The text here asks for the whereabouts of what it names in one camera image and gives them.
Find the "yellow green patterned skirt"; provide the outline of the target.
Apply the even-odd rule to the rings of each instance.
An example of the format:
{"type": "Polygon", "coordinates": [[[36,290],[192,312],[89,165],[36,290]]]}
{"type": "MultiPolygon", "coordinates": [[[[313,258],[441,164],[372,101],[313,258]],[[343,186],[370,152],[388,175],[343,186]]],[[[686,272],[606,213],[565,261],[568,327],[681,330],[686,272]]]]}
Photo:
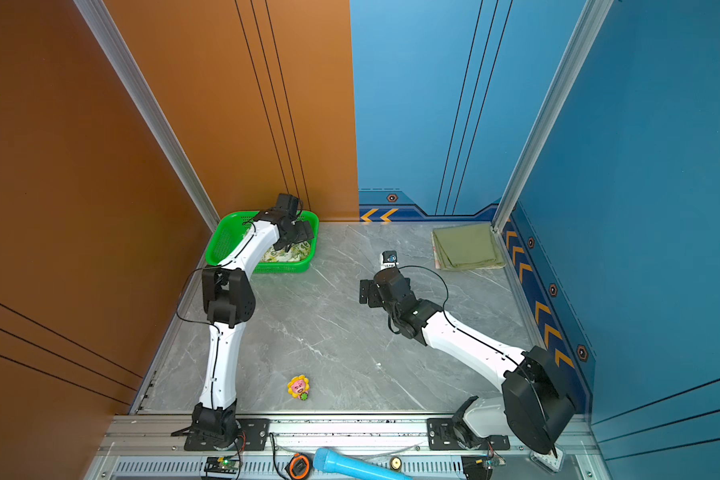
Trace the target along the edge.
{"type": "Polygon", "coordinates": [[[298,263],[305,261],[311,254],[312,246],[310,241],[293,243],[280,250],[270,247],[263,255],[262,262],[265,263],[298,263]]]}

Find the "green plastic basket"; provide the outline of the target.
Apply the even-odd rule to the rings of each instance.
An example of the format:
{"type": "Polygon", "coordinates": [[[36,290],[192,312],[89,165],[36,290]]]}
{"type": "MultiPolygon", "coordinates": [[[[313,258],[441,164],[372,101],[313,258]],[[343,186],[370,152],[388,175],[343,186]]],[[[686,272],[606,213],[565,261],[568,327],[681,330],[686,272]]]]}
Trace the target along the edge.
{"type": "MultiPolygon", "coordinates": [[[[243,241],[249,233],[251,226],[249,222],[257,214],[257,211],[239,211],[224,217],[214,232],[205,252],[206,263],[216,265],[226,260],[233,250],[243,241]]],[[[254,272],[257,274],[284,274],[302,273],[309,269],[310,263],[317,251],[317,237],[320,220],[316,214],[310,211],[303,211],[301,220],[308,221],[314,232],[314,239],[311,241],[311,254],[302,262],[298,263],[265,263],[260,262],[254,272]]]]}

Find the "olive green skirt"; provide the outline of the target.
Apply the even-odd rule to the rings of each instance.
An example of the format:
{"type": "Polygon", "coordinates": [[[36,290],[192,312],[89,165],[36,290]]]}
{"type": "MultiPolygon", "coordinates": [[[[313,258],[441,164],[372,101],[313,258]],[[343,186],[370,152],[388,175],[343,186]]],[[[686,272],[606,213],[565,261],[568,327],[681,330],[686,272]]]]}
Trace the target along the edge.
{"type": "Polygon", "coordinates": [[[467,271],[505,266],[490,223],[437,228],[431,238],[437,269],[467,271]]]}

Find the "pastel floral skirt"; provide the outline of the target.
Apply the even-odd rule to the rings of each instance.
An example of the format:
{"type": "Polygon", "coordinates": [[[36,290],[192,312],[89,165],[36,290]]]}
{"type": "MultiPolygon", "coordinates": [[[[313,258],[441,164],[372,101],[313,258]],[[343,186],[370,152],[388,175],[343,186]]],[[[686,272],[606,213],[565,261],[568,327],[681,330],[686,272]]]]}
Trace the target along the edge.
{"type": "Polygon", "coordinates": [[[434,240],[433,252],[435,267],[445,271],[500,269],[506,265],[503,255],[491,242],[486,245],[466,243],[443,246],[434,240]]]}

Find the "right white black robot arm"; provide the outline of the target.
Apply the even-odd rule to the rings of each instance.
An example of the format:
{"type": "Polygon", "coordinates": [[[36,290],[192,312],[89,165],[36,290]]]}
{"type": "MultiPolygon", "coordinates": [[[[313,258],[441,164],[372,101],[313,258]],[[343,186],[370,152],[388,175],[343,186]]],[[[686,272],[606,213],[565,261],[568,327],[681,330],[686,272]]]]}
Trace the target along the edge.
{"type": "Polygon", "coordinates": [[[556,457],[556,442],[577,406],[548,350],[504,344],[460,322],[443,304],[419,298],[398,267],[359,282],[359,302],[381,308],[389,330],[441,351],[471,368],[502,394],[469,397],[451,417],[451,436],[463,449],[485,449],[493,435],[514,434],[531,451],[556,457]]]}

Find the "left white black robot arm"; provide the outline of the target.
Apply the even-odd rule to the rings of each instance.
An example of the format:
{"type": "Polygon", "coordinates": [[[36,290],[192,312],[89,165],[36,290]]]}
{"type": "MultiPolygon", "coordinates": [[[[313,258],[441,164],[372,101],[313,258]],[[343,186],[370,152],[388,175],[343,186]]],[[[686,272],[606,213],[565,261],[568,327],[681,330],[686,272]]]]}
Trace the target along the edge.
{"type": "Polygon", "coordinates": [[[312,242],[315,230],[302,216],[302,202],[281,193],[275,205],[238,212],[219,223],[200,269],[203,311],[210,350],[203,389],[184,433],[188,451],[228,450],[240,445],[236,419],[236,372],[247,322],[256,297],[250,277],[265,254],[312,242]]]}

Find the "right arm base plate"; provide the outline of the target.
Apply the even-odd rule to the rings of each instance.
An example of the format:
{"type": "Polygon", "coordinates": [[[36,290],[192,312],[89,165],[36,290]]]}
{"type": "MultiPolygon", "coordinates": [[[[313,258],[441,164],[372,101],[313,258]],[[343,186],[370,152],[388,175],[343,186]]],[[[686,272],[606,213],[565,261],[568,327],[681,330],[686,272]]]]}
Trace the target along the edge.
{"type": "Polygon", "coordinates": [[[426,425],[429,449],[433,451],[508,451],[511,448],[509,437],[506,435],[460,439],[451,418],[429,418],[426,420],[426,425]]]}

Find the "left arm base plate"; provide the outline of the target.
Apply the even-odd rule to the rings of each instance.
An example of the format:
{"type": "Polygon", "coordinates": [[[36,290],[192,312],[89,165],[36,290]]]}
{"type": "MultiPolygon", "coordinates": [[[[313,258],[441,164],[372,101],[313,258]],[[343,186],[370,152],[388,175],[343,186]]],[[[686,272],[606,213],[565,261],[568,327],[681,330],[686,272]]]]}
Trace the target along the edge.
{"type": "Polygon", "coordinates": [[[263,417],[238,418],[235,429],[229,439],[214,439],[200,433],[190,433],[185,439],[185,451],[230,451],[261,452],[269,442],[270,421],[263,417]]]}

